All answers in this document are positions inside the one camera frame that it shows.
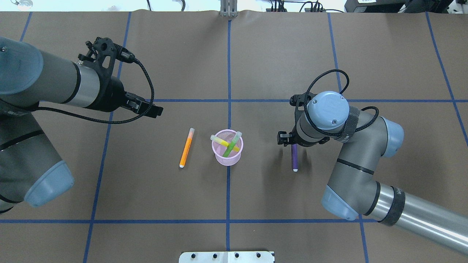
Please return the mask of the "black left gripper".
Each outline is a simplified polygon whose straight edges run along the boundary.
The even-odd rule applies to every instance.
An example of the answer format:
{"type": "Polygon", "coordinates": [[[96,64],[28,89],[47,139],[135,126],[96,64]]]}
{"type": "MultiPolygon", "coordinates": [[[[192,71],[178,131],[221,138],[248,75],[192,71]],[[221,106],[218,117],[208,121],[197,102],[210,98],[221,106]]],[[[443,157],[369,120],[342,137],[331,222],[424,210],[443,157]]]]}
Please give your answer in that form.
{"type": "Polygon", "coordinates": [[[163,113],[163,107],[149,103],[143,97],[126,92],[121,80],[111,76],[103,97],[100,98],[97,103],[97,110],[112,112],[122,105],[124,105],[125,109],[137,115],[143,115],[149,118],[157,118],[163,113]]]}

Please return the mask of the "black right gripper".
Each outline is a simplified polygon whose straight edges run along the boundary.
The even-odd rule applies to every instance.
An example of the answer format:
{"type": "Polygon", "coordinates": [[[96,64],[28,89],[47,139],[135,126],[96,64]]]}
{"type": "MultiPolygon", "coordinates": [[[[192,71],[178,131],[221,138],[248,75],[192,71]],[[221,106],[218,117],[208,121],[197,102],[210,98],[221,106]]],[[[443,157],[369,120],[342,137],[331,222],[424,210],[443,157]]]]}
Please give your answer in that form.
{"type": "Polygon", "coordinates": [[[298,144],[302,147],[309,148],[316,144],[325,144],[329,141],[329,137],[326,136],[320,139],[307,137],[307,139],[304,139],[299,135],[297,127],[294,127],[291,133],[287,133],[286,131],[282,130],[278,131],[276,141],[278,145],[288,146],[292,144],[298,144]]]}

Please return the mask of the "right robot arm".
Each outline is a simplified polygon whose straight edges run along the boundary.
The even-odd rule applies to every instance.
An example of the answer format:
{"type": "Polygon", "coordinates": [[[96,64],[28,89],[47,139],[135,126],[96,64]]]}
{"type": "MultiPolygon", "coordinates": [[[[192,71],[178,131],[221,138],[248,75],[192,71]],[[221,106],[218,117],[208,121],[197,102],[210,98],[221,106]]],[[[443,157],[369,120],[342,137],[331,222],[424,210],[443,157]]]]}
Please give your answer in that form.
{"type": "Polygon", "coordinates": [[[401,125],[367,108],[349,105],[341,93],[293,95],[295,125],[279,131],[279,145],[311,147],[329,140],[342,143],[322,206],[345,220],[368,216],[467,255],[467,217],[373,179],[382,157],[394,156],[404,140],[401,125]]]}

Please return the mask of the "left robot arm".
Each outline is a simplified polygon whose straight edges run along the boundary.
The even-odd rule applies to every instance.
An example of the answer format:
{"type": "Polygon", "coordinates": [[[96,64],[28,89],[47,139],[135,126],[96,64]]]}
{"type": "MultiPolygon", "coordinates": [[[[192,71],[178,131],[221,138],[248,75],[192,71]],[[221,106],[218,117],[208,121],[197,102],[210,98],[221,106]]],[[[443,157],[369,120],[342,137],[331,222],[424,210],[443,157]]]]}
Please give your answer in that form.
{"type": "Polygon", "coordinates": [[[142,62],[110,38],[87,41],[78,61],[1,37],[1,213],[21,202],[42,206],[72,188],[67,163],[34,112],[50,111],[91,122],[124,124],[157,118],[154,86],[142,62]],[[150,87],[147,100],[124,90],[113,76],[116,61],[137,64],[150,87]]]}

